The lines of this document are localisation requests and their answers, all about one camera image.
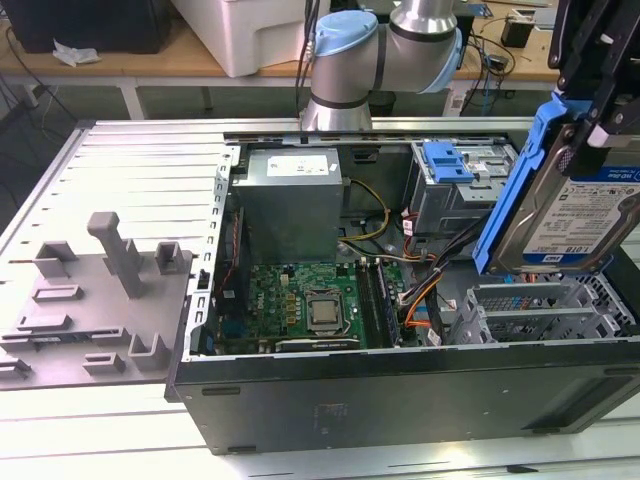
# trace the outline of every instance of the yellow wire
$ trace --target yellow wire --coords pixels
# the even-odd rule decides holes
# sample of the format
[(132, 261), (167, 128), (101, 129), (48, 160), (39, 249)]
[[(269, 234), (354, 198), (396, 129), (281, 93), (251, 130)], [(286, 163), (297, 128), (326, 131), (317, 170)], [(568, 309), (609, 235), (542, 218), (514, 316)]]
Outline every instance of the yellow wire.
[(390, 210), (387, 208), (387, 205), (384, 203), (384, 200), (382, 200), (382, 197), (380, 197), (380, 195), (378, 195), (373, 190), (373, 188), (371, 188), (369, 185), (367, 185), (366, 183), (360, 180), (355, 180), (355, 179), (352, 179), (351, 183), (356, 183), (360, 185), (367, 192), (369, 192), (380, 203), (380, 205), (382, 205), (382, 209), (384, 210), (384, 222), (382, 222), (382, 226), (375, 232), (362, 234), (362, 235), (353, 235), (351, 237), (340, 237), (338, 240), (346, 240), (346, 241), (369, 240), (370, 238), (376, 238), (379, 235), (382, 235), (384, 231), (387, 229), (387, 227), (389, 226), (390, 213), (391, 213)]

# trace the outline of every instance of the hard drive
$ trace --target hard drive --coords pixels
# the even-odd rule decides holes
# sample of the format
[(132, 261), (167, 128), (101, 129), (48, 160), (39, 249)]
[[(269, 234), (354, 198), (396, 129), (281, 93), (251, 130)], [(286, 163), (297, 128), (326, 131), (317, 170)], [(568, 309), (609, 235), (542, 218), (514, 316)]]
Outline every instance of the hard drive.
[(487, 248), (481, 237), (474, 252), (481, 272), (597, 272), (638, 225), (640, 168), (624, 166), (610, 154), (596, 175), (563, 176), (558, 163), (568, 148), (558, 140), (537, 171), (521, 169), (520, 179), (509, 180), (505, 190), (511, 186), (512, 203), (502, 205), (508, 212), (502, 222), (487, 224), (493, 246)]

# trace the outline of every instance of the green circuit board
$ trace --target green circuit board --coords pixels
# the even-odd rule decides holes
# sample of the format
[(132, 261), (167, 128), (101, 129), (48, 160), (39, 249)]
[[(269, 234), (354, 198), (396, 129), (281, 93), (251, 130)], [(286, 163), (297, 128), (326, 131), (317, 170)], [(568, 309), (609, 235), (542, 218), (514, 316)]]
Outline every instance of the green circuit board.
[[(385, 277), (393, 291), (402, 291), (402, 273), (397, 264), (384, 266)], [(307, 299), (320, 292), (340, 298), (344, 328), (336, 335), (360, 341), (366, 348), (356, 265), (292, 264), (254, 265), (249, 293), (247, 334), (253, 338), (309, 338)]]

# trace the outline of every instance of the aluminum workbench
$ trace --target aluminum workbench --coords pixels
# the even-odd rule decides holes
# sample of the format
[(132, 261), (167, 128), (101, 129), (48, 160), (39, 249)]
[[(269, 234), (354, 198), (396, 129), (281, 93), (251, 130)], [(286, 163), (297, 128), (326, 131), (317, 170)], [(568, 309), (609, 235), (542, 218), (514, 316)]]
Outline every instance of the aluminum workbench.
[[(29, 261), (43, 240), (63, 235), (78, 253), (99, 252), (94, 239), (80, 235), (85, 213), (117, 209), (123, 236), (140, 251), (162, 239), (197, 248), (223, 132), (266, 124), (297, 130), (293, 120), (98, 122), (75, 130), (0, 237), (0, 328), (15, 321), (37, 273)], [(483, 123), (521, 132), (530, 125), (523, 118)], [(472, 131), (477, 120), (374, 121), (385, 127)], [(527, 469), (531, 479), (640, 478), (638, 397), (572, 436), (216, 457), (186, 409), (163, 394), (163, 384), (0, 393), (3, 478), (459, 479)]]

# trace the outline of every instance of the wooden table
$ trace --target wooden table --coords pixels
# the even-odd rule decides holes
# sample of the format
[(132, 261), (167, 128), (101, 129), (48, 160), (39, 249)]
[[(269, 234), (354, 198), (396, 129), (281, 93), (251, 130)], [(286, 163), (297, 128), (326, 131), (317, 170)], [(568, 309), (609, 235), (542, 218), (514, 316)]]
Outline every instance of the wooden table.
[[(491, 20), (505, 17), (511, 6), (491, 3), (494, 17), (488, 20), (477, 18), (474, 29), (482, 35), (499, 42), (503, 21), (496, 21), (483, 30)], [(0, 73), (13, 85), (28, 86), (35, 80), (16, 60), (4, 36), (8, 23), (0, 24)], [(517, 63), (513, 73), (502, 85), (511, 90), (551, 90), (558, 77), (557, 72), (546, 66), (551, 34), (533, 31), (526, 48), (511, 50)], [(206, 106), (211, 106), (207, 87), (291, 87), (295, 83), (296, 62), (288, 62), (263, 68), (255, 75), (230, 78), (211, 56), (186, 23), (173, 25), (167, 46), (156, 55), (133, 55), (126, 53), (100, 54), (102, 61), (72, 68), (62, 64), (50, 54), (27, 54), (19, 42), (14, 42), (21, 59), (47, 85), (115, 86), (124, 97), (129, 115), (134, 120), (145, 118), (138, 87), (142, 86), (194, 86), (204, 87)], [(500, 53), (498, 47), (487, 46), (489, 53)], [(449, 85), (449, 96), (444, 114), (458, 116), (464, 98), (473, 88), (480, 74), (480, 58), (469, 48), (462, 68)]]

